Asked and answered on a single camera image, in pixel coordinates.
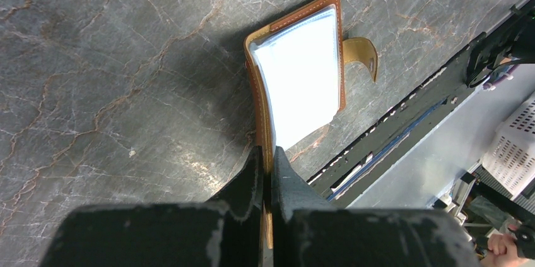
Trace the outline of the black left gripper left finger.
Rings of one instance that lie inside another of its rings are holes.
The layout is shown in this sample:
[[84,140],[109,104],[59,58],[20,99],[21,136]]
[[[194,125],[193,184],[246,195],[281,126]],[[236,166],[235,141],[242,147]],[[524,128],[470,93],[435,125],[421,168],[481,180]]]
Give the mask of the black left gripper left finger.
[[61,223],[42,266],[260,266],[262,151],[202,203],[86,205]]

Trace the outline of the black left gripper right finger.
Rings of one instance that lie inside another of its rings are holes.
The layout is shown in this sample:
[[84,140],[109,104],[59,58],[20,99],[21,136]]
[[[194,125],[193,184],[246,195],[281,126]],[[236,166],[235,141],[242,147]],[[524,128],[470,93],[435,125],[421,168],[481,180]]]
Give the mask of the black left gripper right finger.
[[275,266],[478,266],[474,247],[440,210],[337,209],[280,147],[271,174]]

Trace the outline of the brown leather card holder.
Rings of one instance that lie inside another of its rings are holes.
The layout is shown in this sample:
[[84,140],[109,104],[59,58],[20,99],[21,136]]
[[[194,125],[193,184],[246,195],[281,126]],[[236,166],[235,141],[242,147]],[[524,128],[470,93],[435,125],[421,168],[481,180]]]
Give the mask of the brown leather card holder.
[[244,40],[266,178],[277,148],[289,149],[345,108],[346,64],[360,62],[377,78],[375,46],[345,39],[341,15],[341,0],[314,0]]

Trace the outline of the person hand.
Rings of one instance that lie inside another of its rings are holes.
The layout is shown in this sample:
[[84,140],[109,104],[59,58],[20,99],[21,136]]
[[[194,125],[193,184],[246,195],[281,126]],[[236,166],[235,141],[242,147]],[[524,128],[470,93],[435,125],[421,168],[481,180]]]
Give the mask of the person hand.
[[521,258],[518,256],[516,238],[512,232],[518,229],[518,226],[509,225],[511,234],[492,234],[488,239],[488,252],[480,261],[485,267],[517,267],[523,264],[533,262],[532,259]]

